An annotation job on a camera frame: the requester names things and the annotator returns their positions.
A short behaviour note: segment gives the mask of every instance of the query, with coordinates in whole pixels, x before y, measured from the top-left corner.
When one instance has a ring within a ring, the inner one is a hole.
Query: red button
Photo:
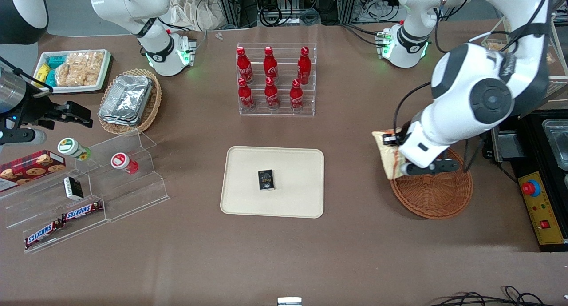
[[[533,195],[536,192],[536,187],[534,187],[533,183],[527,181],[521,185],[521,190],[527,195]]]
[[[540,221],[540,228],[550,228],[548,221]]]

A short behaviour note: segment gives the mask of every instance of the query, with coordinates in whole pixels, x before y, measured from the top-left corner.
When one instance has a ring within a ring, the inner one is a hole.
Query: coca-cola bottle
[[[278,101],[278,89],[274,86],[274,79],[272,77],[266,77],[264,95],[266,95],[266,103],[268,104],[269,110],[275,111],[280,107],[280,101]]]
[[[270,46],[264,48],[264,74],[266,77],[272,77],[274,83],[278,83],[278,63]]]
[[[247,85],[247,81],[241,77],[239,79],[239,99],[241,101],[241,106],[245,111],[252,111],[254,109],[254,98],[252,97],[252,92],[250,87]]]
[[[307,46],[300,49],[300,59],[298,60],[298,79],[300,84],[306,85],[310,80],[310,71],[312,70],[312,61],[310,61],[310,49]]]
[[[304,98],[304,91],[300,87],[300,80],[295,79],[292,81],[292,89],[290,90],[290,107],[293,112],[302,111],[302,99]]]
[[[239,74],[247,81],[247,83],[252,82],[252,65],[250,60],[245,54],[245,49],[242,46],[237,47],[237,67],[239,68]]]

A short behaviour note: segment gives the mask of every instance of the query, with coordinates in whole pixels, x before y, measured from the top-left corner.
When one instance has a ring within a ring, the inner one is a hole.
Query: table surface
[[[495,22],[442,23],[441,45],[454,47]],[[154,164],[171,199],[37,254],[23,253],[21,232],[0,227],[2,304],[274,305],[277,297],[301,296],[305,305],[426,305],[469,290],[503,297],[507,284],[563,303],[566,254],[537,253],[519,187],[497,167],[475,161],[471,203],[449,220],[422,219],[392,193],[371,132],[390,128],[400,98],[430,80],[441,56],[434,47],[416,67],[398,69],[341,27],[222,33],[223,41],[209,35],[195,67],[159,77],[164,98],[146,133],[158,143]],[[239,116],[239,41],[318,43],[316,116]],[[40,51],[97,48],[114,56],[112,77],[148,68],[133,36],[46,36],[40,43]],[[97,122],[100,98],[54,97],[93,110],[95,127],[59,123],[44,146],[7,147],[0,159],[55,149],[66,136],[85,145],[111,138]],[[428,89],[416,93],[400,122],[429,103]],[[292,219],[221,212],[225,156],[235,145],[321,150],[324,214]],[[462,143],[455,149],[461,152]],[[0,225],[4,219],[0,214]]]

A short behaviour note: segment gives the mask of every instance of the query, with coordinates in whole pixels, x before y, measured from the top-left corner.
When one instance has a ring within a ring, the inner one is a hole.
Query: wicker basket
[[[450,148],[448,157],[463,166],[462,158]],[[412,213],[427,219],[449,219],[460,214],[473,194],[471,173],[461,169],[436,175],[402,176],[390,182],[400,202]]]
[[[158,82],[156,76],[152,72],[147,71],[146,69],[132,69],[130,71],[122,73],[121,75],[134,75],[134,76],[142,75],[152,80],[152,90],[150,91],[150,98],[148,98],[148,103],[146,104],[146,108],[144,109],[144,114],[142,115],[142,121],[138,126],[126,126],[126,125],[107,123],[99,117],[99,122],[107,132],[112,134],[120,135],[135,129],[138,129],[140,132],[144,132],[146,129],[150,127],[150,125],[156,118],[156,115],[158,115],[158,109],[160,108],[160,102],[162,101],[162,88],[160,87],[160,83]],[[115,83],[117,78],[118,76],[115,77],[115,79],[112,80],[112,83],[110,83],[107,86],[105,94],[103,95],[103,98],[101,100],[101,106],[105,102],[105,99],[108,96],[110,87],[112,86],[112,84]]]

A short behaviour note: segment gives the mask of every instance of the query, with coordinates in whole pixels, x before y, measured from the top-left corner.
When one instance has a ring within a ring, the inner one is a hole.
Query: clear acrylic display stand
[[[316,110],[316,62],[318,60],[318,50],[315,43],[238,43],[237,46],[245,48],[247,57],[252,64],[253,81],[249,84],[252,90],[254,103],[256,107],[252,111],[244,110],[241,106],[239,96],[239,113],[241,115],[253,116],[314,116]],[[280,100],[280,108],[277,110],[269,110],[264,96],[264,87],[266,86],[266,76],[264,75],[264,48],[272,46],[274,57],[278,62],[278,99]],[[300,112],[292,112],[290,108],[290,89],[292,89],[292,80],[298,78],[298,59],[300,58],[300,49],[307,46],[310,49],[310,60],[312,61],[312,69],[310,81],[307,85],[302,85],[304,91],[304,107]],[[237,79],[239,79],[239,69],[236,68]]]
[[[20,229],[25,239],[60,218],[63,213],[100,199],[103,201],[103,211],[68,221],[65,227],[25,250],[26,253],[35,253],[169,199],[164,180],[154,170],[148,151],[153,146],[156,146],[154,141],[135,130],[89,147],[91,157],[84,162],[67,157],[67,170],[61,174],[48,175],[48,179],[42,178],[38,180],[39,183],[28,187],[16,187],[20,190],[0,197],[6,199],[7,203],[6,227]],[[110,159],[118,152],[124,152],[138,162],[139,168],[135,174],[112,168]],[[85,197],[83,201],[73,201],[65,196],[63,178],[67,176],[81,182]]]

